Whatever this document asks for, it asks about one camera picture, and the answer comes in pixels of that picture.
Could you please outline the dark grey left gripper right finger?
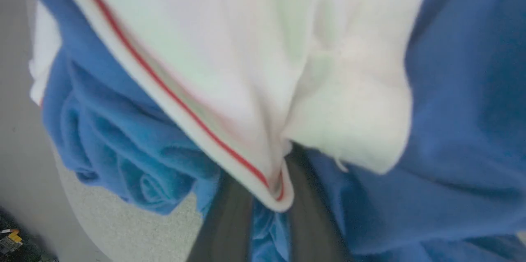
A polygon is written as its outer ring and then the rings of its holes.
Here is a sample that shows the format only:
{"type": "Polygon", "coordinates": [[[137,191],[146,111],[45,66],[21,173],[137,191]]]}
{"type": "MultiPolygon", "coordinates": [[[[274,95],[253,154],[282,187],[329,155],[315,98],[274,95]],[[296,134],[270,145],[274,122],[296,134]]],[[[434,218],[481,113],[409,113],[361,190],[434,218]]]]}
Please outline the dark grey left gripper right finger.
{"type": "Polygon", "coordinates": [[[353,262],[305,150],[294,144],[286,163],[295,193],[288,211],[291,261],[353,262]]]}

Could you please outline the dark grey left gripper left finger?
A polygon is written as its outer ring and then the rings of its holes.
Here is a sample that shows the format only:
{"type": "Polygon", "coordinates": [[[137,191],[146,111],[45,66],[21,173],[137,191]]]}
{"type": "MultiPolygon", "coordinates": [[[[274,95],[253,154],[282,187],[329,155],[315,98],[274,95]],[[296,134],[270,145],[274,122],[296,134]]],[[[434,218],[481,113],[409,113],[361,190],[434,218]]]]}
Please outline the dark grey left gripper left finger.
{"type": "Polygon", "coordinates": [[[187,261],[249,261],[253,200],[245,187],[224,172],[187,261]]]}

